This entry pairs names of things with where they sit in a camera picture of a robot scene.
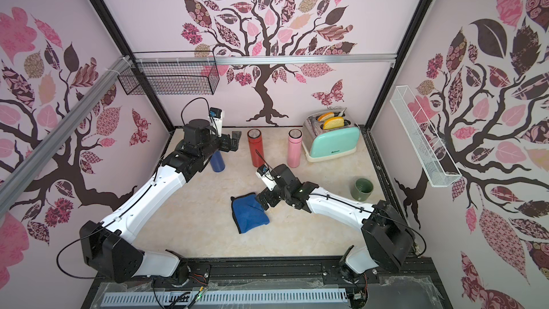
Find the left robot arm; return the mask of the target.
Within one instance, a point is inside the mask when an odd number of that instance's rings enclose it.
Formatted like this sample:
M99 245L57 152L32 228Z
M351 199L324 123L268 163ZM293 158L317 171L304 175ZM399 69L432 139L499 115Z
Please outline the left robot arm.
M140 250L133 242L154 213L177 190L201 173L216 152L236 152L242 133L222 133L222 120L195 119L184 138L160 161L153 176L126 203L101 222L85 223L79 232L84 263L116 283L134 277L160 277L183 286L190 277L185 257L173 251Z

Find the red thermos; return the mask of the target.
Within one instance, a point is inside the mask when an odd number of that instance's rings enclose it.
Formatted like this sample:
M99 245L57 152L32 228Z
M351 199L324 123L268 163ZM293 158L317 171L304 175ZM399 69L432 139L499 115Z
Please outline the red thermos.
M259 168L264 165L264 149L261 131L257 128L249 130L247 132L247 141L250 148L252 164L255 168Z

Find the pink thermos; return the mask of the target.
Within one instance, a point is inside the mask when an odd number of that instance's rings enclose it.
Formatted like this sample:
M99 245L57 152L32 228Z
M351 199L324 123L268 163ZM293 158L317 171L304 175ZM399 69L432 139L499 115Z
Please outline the pink thermos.
M292 129L288 132L287 165L291 168L300 166L303 132Z

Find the blue microfiber cloth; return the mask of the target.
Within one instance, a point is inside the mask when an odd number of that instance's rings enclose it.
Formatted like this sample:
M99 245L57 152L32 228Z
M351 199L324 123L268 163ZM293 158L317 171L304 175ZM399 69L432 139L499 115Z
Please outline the blue microfiber cloth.
M256 193L231 197L230 200L232 218L237 226L238 233L244 234L256 227L270 223L269 217L257 201Z

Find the blue thermos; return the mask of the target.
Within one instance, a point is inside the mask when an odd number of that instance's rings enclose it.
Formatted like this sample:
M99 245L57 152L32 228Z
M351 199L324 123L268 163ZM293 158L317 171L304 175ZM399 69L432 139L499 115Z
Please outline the blue thermos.
M215 173L221 173L225 170L225 163L220 151L216 151L211 159L210 166Z

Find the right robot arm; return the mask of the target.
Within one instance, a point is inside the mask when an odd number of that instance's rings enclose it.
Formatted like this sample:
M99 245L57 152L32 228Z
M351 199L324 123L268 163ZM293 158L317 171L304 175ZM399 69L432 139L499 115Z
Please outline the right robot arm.
M296 210L324 215L359 230L365 246L351 246L340 259L340 274L352 281L368 270L398 273L412 250L415 234L390 203L360 203L335 195L311 182L301 182L287 165L262 165L256 176L265 184L257 196L263 209L284 202Z

